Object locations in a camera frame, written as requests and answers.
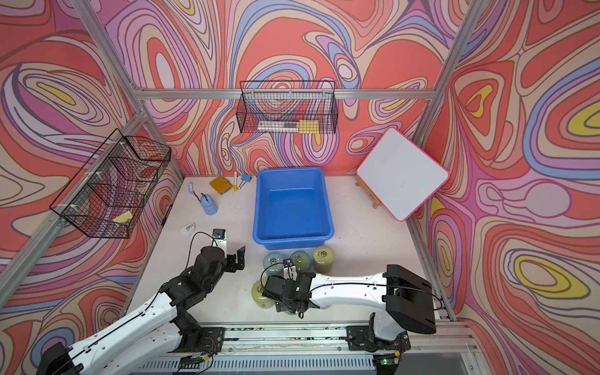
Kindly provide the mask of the pale yellow tea canister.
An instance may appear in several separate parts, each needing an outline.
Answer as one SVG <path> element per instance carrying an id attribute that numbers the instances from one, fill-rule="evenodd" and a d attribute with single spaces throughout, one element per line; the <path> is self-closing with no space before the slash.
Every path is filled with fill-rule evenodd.
<path id="1" fill-rule="evenodd" d="M 263 296 L 263 287 L 261 281 L 256 281 L 252 286 L 252 298 L 257 306 L 261 309 L 270 309 L 274 307 L 275 301 L 271 298 Z"/>

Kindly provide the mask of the grey-blue tea canister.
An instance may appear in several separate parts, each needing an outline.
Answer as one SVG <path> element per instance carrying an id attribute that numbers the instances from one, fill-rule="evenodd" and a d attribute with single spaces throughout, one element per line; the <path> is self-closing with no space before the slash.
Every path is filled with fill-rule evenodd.
<path id="1" fill-rule="evenodd" d="M 269 253 L 262 261 L 262 266 L 267 276 L 283 276 L 284 257 L 276 252 Z"/>

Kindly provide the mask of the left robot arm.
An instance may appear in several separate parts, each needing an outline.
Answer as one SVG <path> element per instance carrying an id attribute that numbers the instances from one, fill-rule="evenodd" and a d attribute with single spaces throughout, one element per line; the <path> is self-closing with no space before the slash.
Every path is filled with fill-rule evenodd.
<path id="1" fill-rule="evenodd" d="M 213 292 L 225 273 L 244 268 L 245 248 L 233 255 L 216 246 L 202 248 L 192 266 L 125 317 L 73 345 L 45 350 L 37 373 L 129 374 L 180 348 L 217 353 L 223 331 L 202 327 L 189 309 Z"/>

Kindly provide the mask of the dark green tea canister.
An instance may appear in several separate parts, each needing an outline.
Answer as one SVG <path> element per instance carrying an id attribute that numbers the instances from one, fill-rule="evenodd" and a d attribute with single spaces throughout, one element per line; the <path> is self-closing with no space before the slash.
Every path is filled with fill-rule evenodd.
<path id="1" fill-rule="evenodd" d="M 292 266 L 295 267 L 297 273 L 309 272 L 312 265 L 311 256 L 304 251 L 296 251 L 290 256 Z"/>

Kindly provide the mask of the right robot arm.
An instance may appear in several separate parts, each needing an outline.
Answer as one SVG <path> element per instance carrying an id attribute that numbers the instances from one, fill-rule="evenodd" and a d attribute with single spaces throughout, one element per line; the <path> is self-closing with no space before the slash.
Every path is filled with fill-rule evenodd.
<path id="1" fill-rule="evenodd" d="M 366 326 L 346 328 L 351 351 L 402 352 L 409 348 L 410 332 L 437 333 L 434 301 L 439 297 L 430 282 L 400 265 L 389 264 L 382 273 L 360 277 L 304 272 L 285 278 L 263 273 L 259 285 L 262 296 L 273 301 L 277 311 L 299 318 L 309 309 L 335 305 L 373 308 Z"/>

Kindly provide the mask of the yellow-green tea canister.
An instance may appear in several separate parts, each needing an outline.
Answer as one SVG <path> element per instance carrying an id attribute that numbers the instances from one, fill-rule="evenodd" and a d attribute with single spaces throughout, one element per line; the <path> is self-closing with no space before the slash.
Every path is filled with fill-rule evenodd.
<path id="1" fill-rule="evenodd" d="M 313 265 L 317 273 L 331 273 L 335 261 L 335 253 L 332 248 L 321 245 L 313 253 Z"/>

